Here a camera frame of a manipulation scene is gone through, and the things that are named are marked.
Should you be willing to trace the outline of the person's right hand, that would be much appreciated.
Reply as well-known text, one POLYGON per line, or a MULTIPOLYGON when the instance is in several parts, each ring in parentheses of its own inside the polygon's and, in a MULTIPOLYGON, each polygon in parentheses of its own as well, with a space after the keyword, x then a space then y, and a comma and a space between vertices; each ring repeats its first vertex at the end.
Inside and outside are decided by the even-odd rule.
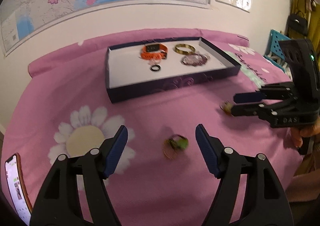
POLYGON ((319 119, 317 119, 317 121, 313 125, 308 125, 308 126, 301 128, 301 129, 292 127, 291 128, 291 139, 292 139, 293 145, 296 148, 302 147, 303 138, 315 136, 316 139, 319 139, 319 134, 320 134, 319 127, 320 127, 319 119))

